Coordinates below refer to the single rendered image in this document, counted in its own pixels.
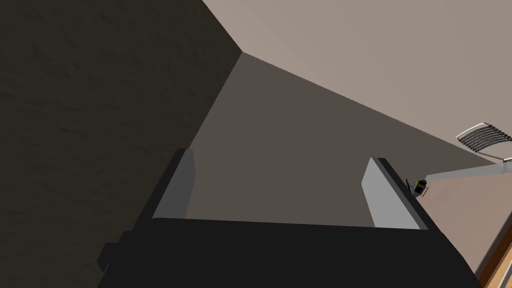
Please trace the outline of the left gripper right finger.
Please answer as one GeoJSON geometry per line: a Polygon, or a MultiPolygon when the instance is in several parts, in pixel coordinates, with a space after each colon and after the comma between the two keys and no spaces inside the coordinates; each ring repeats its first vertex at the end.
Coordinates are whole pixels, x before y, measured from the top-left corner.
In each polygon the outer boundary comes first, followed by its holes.
{"type": "Polygon", "coordinates": [[[427,229],[408,197],[378,158],[368,160],[361,187],[376,228],[427,229]]]}

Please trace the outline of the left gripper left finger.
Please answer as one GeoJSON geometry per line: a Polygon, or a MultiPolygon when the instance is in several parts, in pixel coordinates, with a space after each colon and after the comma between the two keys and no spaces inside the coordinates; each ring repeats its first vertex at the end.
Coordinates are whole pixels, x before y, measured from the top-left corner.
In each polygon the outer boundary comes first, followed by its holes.
{"type": "Polygon", "coordinates": [[[152,215],[153,218],[185,219],[195,184],[196,168],[194,152],[185,149],[179,158],[162,197],[152,215]]]}

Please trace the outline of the white slatted dish rack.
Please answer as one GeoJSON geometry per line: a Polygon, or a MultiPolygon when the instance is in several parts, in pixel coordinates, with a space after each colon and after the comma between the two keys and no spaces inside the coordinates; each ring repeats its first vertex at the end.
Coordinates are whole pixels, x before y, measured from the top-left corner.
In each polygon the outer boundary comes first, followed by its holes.
{"type": "Polygon", "coordinates": [[[512,142],[512,136],[492,124],[481,122],[458,134],[455,139],[472,152],[499,160],[503,163],[512,161],[512,157],[502,158],[482,152],[497,144],[512,142]]]}

